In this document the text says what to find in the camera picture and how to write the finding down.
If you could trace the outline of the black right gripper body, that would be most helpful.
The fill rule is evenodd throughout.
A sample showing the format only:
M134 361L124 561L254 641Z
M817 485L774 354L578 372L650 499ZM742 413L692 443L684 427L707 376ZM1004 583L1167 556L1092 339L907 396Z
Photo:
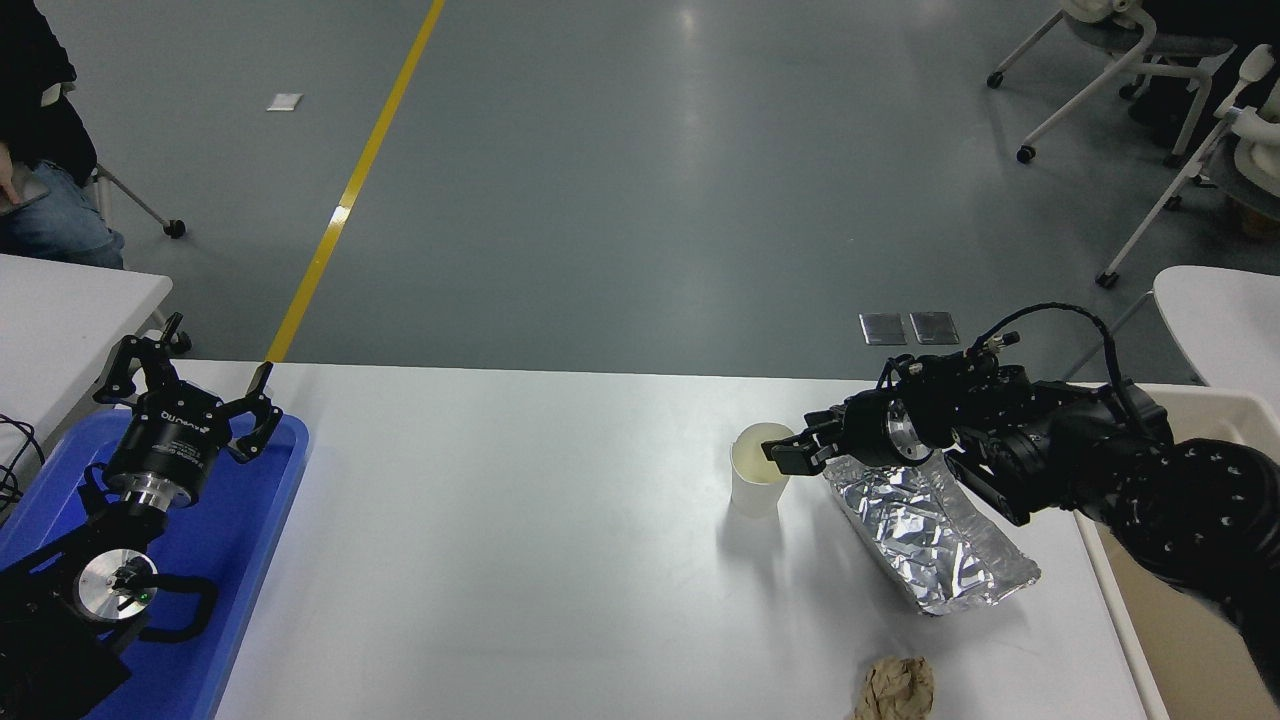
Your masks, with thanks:
M869 389L844 401L840 448L870 468L900 466L895 433L902 428L896 398L886 389Z

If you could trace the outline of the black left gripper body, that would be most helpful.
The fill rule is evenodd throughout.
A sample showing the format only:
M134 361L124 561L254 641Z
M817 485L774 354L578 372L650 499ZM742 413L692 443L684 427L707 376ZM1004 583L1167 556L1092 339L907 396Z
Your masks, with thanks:
M230 442L221 400L200 389L150 392L105 469L105 484L124 495L142 479L175 487L175 502L197 502L220 451Z

